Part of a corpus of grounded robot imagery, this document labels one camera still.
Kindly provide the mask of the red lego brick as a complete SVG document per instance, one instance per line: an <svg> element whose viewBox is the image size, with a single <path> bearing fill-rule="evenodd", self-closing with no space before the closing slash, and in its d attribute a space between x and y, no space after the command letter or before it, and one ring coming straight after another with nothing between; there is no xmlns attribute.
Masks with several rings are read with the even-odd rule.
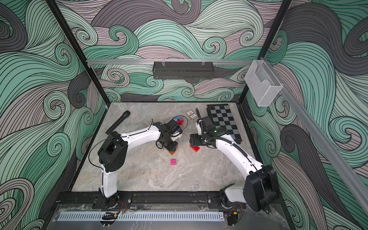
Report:
<svg viewBox="0 0 368 230"><path fill-rule="evenodd" d="M194 150L195 152L198 152L200 150L200 147L198 147L198 146L192 146L192 145L190 145L190 148L192 150Z"/></svg>

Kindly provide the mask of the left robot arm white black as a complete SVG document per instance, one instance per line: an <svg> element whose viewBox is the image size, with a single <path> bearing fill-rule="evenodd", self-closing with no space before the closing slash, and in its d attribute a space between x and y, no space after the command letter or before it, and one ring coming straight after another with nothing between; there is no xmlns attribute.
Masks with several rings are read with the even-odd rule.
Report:
<svg viewBox="0 0 368 230"><path fill-rule="evenodd" d="M100 191L105 199L117 198L117 172L125 163L127 153L147 142L158 142L170 153L177 149L177 139L183 130L173 120L167 124L156 122L145 129L130 133L113 131L98 151L99 163L102 168Z"/></svg>

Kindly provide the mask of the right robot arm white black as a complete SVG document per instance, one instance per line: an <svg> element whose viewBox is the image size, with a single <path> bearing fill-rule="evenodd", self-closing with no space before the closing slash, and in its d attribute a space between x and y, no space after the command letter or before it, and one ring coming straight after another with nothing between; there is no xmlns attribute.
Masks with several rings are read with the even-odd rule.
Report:
<svg viewBox="0 0 368 230"><path fill-rule="evenodd" d="M226 131L200 131L190 135L189 143L191 146L215 147L230 159L243 176L243 185L233 184L222 190L224 205L243 203L258 212L279 199L276 170L251 157Z"/></svg>

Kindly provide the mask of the playing card box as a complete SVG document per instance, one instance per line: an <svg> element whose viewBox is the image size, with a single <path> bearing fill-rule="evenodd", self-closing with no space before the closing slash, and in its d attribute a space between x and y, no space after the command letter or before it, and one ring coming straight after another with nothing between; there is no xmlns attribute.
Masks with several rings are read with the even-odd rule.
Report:
<svg viewBox="0 0 368 230"><path fill-rule="evenodd" d="M189 110L186 112L186 115L191 119L191 120L196 120L198 119L197 114L193 111L193 110Z"/></svg>

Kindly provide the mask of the black grey chessboard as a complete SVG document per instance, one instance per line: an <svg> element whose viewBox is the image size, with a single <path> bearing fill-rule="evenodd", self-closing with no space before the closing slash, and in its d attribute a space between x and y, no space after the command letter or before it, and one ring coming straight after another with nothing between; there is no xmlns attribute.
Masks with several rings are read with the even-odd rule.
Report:
<svg viewBox="0 0 368 230"><path fill-rule="evenodd" d="M208 104L207 112L216 128L225 128L237 144L242 143L239 129L228 104Z"/></svg>

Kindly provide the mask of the black microphone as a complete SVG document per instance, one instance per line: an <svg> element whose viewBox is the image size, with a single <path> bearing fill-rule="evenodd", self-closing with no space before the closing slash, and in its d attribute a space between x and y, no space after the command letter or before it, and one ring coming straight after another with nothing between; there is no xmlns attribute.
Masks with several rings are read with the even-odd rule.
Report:
<svg viewBox="0 0 368 230"><path fill-rule="evenodd" d="M126 110L121 117L114 122L114 124L105 132L106 135L109 135L111 132L115 131L116 128L126 119L130 116L130 112Z"/></svg>

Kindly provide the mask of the black wall tray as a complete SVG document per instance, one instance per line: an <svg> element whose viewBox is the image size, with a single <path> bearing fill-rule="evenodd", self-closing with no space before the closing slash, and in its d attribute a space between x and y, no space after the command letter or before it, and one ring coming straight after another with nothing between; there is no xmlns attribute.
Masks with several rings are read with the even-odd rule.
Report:
<svg viewBox="0 0 368 230"><path fill-rule="evenodd" d="M154 62L153 76L158 80L205 80L214 77L212 62Z"/></svg>

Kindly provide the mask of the clear plastic wall bin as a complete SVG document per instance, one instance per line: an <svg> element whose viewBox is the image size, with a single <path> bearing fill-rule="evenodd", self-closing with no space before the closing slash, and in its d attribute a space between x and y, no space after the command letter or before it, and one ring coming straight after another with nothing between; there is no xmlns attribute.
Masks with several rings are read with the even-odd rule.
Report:
<svg viewBox="0 0 368 230"><path fill-rule="evenodd" d="M283 88L272 65L263 59L252 62L244 79L259 107L270 106Z"/></svg>

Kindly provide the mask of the aluminium rail back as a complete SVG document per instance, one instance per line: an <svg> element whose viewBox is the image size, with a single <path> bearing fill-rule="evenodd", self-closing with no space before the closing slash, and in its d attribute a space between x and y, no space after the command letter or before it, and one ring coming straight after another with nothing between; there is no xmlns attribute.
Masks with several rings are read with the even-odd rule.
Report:
<svg viewBox="0 0 368 230"><path fill-rule="evenodd" d="M212 62L214 65L251 65L253 60L238 59L87 59L88 65L153 65L154 62L161 62L165 65L167 62Z"/></svg>

